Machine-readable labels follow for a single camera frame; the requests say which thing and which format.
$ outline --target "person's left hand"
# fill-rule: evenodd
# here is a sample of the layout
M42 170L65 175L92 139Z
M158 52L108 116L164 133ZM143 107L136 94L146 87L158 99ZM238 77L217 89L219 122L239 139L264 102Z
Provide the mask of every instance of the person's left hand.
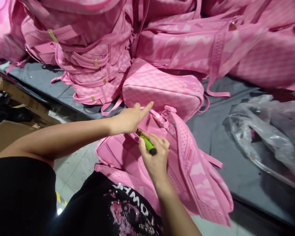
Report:
M140 103L136 103L133 108L124 109L120 114L112 117L114 119L114 133L134 133L137 131L139 123L151 110L154 102L150 102L143 110Z

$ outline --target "pile of backpacks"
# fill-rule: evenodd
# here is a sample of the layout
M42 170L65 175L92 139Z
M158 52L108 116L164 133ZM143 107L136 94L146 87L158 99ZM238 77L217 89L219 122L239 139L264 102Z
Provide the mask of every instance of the pile of backpacks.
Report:
M185 121L209 108L207 96L231 96L210 90L227 73L295 91L295 0L0 0L0 64L30 57L62 68L52 83L71 85L78 103L103 105L103 116L117 97L113 109L153 100L142 129L170 141L168 173L188 212L230 225L232 198L212 166L221 163L197 148ZM123 179L157 211L136 142L102 140L95 170ZM121 164L125 147L135 168Z

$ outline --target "black t-shirt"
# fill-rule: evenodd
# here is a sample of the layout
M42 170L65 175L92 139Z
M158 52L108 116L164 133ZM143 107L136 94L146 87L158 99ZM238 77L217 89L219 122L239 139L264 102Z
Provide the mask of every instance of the black t-shirt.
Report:
M138 192L93 172L58 216L56 175L29 157L0 158L0 235L161 235Z

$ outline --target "hand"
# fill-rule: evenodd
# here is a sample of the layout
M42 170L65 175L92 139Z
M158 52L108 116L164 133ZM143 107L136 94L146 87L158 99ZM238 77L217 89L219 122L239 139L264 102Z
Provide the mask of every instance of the hand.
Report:
M142 134L156 148L157 154L152 156L144 143L143 138L139 139L139 149L142 154L144 165L150 175L150 178L156 187L157 184L162 184L168 181L167 176L167 158L169 152L169 142L165 138L161 138L155 134L146 133L142 131Z
M140 103L136 103L133 108L124 109L120 114L112 117L114 119L113 135L136 132L139 123L151 110L153 104L154 102L150 102L143 110L141 110Z

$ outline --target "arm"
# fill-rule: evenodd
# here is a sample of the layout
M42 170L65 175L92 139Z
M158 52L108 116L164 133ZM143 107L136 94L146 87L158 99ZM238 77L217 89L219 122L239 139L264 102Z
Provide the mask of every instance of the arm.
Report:
M100 120L80 121L50 126L26 135L0 153L0 158L26 156L47 162L67 156L101 138L121 133L133 133L152 108L153 102L140 110L140 104L124 109L119 115Z
M199 229L187 213L178 195L167 176L167 157L169 142L154 134L142 132L157 150L155 156L151 156L142 138L139 148L144 164L154 184L160 201L161 218L165 235L200 235Z

